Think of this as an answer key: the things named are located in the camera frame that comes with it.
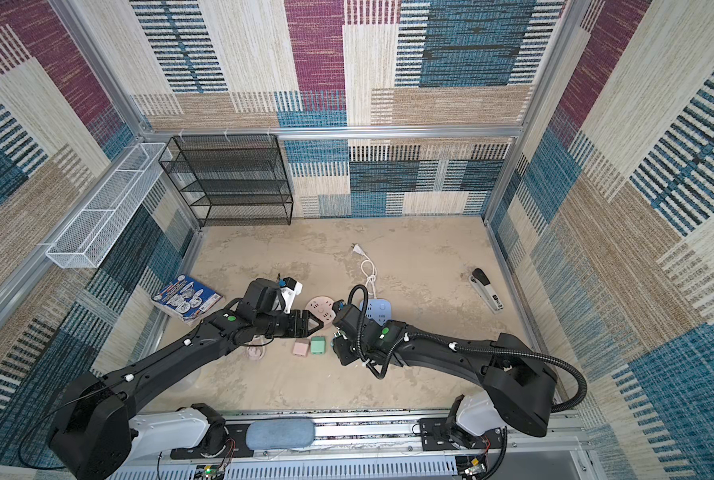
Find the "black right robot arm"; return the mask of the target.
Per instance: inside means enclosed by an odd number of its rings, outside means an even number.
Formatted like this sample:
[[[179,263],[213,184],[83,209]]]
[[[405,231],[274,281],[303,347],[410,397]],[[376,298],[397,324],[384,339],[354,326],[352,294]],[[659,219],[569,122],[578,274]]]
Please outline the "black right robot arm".
[[[479,385],[508,426],[544,437],[553,413],[586,398],[588,383],[569,362],[535,352],[514,335],[496,340],[462,340],[420,330],[405,322],[382,325],[353,304],[334,306],[339,335],[333,349],[342,365],[359,361],[378,380],[391,365],[421,367]]]

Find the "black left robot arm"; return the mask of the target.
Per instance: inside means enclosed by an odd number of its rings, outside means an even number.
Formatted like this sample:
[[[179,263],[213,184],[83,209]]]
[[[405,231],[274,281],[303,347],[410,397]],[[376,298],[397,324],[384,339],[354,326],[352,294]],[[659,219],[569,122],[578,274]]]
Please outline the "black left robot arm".
[[[231,444],[224,419],[205,404],[150,422],[135,417],[162,392],[257,335],[299,339],[321,330],[323,322],[311,312],[293,309],[295,296],[285,280],[255,279],[243,297],[164,348],[102,376],[80,375],[63,391],[47,446],[77,479],[105,479],[136,454],[174,449],[224,454]]]

